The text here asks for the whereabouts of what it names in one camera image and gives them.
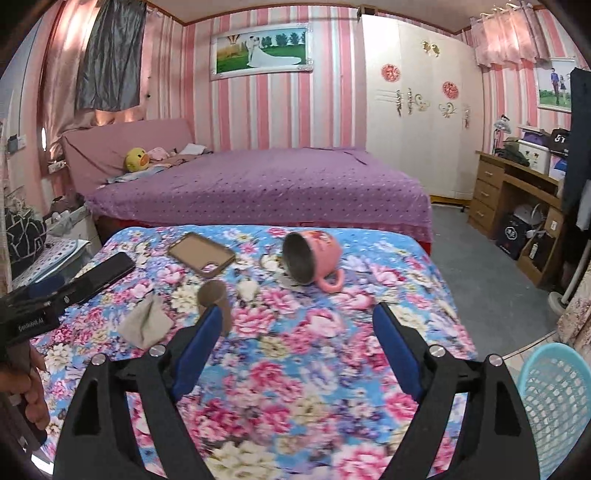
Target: framed wedding photo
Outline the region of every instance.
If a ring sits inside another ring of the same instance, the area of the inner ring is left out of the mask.
[[[571,112],[570,73],[577,62],[570,58],[553,57],[535,65],[535,90],[538,108]]]
[[[312,71],[307,23],[266,25],[212,37],[212,80],[272,72]]]

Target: wall decoration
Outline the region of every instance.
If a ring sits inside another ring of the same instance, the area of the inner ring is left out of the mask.
[[[413,114],[413,90],[411,88],[408,89],[408,93],[407,93],[407,103],[408,103],[408,114],[412,115]]]
[[[211,78],[312,70],[308,23],[250,27],[212,37]]]
[[[400,80],[400,69],[396,65],[387,63],[382,67],[382,77],[386,82],[397,82]]]
[[[538,108],[570,113],[570,73],[576,66],[574,58],[558,57],[536,64],[535,89]]]
[[[441,50],[439,50],[439,46],[436,43],[429,43],[428,41],[423,41],[423,50],[427,55],[429,55],[430,52],[433,52],[436,57],[441,53]]]
[[[431,106],[431,102],[423,100],[423,96],[420,93],[414,96],[414,103],[417,104],[419,112],[425,112]]]
[[[453,103],[447,102],[445,105],[439,104],[439,111],[445,118],[450,118],[456,113],[456,107],[453,106]]]
[[[398,111],[398,116],[402,116],[402,94],[400,90],[396,90],[396,110]]]
[[[443,82],[443,93],[450,100],[455,100],[460,96],[460,90],[453,82]]]

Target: black patterned bag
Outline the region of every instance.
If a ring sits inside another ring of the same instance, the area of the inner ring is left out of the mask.
[[[45,224],[4,209],[6,238],[12,277],[17,278],[43,252],[47,231]]]

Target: smartphone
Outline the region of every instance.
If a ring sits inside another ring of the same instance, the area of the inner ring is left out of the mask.
[[[70,303],[83,305],[109,285],[133,272],[134,269],[135,262],[124,252],[109,257],[103,263],[72,281],[74,292],[71,295]]]

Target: white wardrobe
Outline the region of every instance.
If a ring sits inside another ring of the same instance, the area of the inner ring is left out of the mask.
[[[472,48],[392,18],[361,21],[367,150],[431,195],[472,198],[484,107]]]

